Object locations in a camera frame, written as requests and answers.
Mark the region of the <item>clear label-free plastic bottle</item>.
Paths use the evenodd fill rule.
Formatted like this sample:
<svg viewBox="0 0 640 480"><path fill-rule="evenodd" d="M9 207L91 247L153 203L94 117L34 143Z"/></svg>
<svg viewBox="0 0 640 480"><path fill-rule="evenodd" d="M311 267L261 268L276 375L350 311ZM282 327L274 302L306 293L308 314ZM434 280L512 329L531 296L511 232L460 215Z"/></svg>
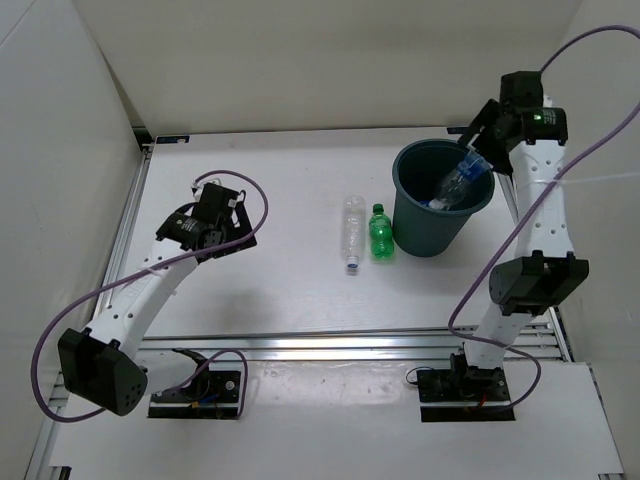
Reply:
<svg viewBox="0 0 640 480"><path fill-rule="evenodd" d="M342 252L346 268L356 271L364 255L366 202L358 195L345 199L342 211Z"/></svg>

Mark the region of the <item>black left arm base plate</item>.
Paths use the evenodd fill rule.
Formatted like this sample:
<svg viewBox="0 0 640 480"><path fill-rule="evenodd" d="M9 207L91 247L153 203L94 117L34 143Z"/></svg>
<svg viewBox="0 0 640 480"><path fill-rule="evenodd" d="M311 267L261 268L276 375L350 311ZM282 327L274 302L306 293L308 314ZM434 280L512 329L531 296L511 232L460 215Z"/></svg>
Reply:
<svg viewBox="0 0 640 480"><path fill-rule="evenodd" d="M172 420L237 420L245 374L241 370L206 370L186 387L150 397L147 417Z"/></svg>

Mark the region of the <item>blue label clear bottle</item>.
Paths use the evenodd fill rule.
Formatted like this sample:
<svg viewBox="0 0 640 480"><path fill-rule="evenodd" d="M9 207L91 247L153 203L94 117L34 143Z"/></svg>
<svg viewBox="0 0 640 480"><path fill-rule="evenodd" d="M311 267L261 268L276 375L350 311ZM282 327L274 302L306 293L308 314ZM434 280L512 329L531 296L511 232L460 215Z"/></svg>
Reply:
<svg viewBox="0 0 640 480"><path fill-rule="evenodd" d="M465 199L473 183L489 170L490 164L480 154L469 150L464 159L440 182L434 198L426 205L439 211L453 209Z"/></svg>

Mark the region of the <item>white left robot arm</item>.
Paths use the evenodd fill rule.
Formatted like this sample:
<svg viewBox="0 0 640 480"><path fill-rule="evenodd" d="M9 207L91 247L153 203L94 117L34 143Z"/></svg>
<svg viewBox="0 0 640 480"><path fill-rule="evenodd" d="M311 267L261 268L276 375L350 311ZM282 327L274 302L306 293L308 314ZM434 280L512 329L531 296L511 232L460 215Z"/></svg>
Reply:
<svg viewBox="0 0 640 480"><path fill-rule="evenodd" d="M144 358L144 335L178 286L202 263L256 246L266 222L252 223L243 191L213 181L207 172L194 180L192 202L172 212L156 232L149 254L133 274L87 293L60 312L57 325L72 310L108 291L112 301L82 330L67 329L58 340L64 386L96 405L96 413L125 416L146 395L185 398L191 410L221 401L224 385L210 357L177 348Z"/></svg>

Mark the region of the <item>green plastic bottle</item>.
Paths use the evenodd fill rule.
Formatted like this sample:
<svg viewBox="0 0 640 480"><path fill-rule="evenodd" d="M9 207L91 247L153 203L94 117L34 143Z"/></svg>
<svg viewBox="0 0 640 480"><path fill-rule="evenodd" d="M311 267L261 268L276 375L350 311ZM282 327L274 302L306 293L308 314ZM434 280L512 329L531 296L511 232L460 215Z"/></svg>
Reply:
<svg viewBox="0 0 640 480"><path fill-rule="evenodd" d="M395 246L392 223L382 204L376 203L373 205L368 229L373 257L378 260L390 259L394 254Z"/></svg>

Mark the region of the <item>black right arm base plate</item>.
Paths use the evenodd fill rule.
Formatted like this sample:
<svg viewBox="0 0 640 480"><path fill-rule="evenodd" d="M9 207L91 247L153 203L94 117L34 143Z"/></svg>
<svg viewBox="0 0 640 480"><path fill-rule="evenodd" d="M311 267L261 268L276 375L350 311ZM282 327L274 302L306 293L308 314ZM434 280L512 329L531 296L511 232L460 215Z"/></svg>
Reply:
<svg viewBox="0 0 640 480"><path fill-rule="evenodd" d="M448 368L418 367L410 384L418 389L422 423L511 422L514 408L504 370L469 366L452 354Z"/></svg>

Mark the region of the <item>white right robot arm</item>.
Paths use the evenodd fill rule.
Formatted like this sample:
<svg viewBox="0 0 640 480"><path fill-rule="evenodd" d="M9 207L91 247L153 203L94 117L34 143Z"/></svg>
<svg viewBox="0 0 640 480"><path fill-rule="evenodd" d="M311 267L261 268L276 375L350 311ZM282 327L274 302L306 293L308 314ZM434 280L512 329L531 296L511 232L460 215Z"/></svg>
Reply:
<svg viewBox="0 0 640 480"><path fill-rule="evenodd" d="M519 229L513 259L491 269L489 309L451 361L449 387L460 399L476 397L495 380L521 330L564 301L589 273L588 262L574 253L556 183L567 140L566 114L545 101L538 71L504 75L498 99L485 104L458 140L510 177Z"/></svg>

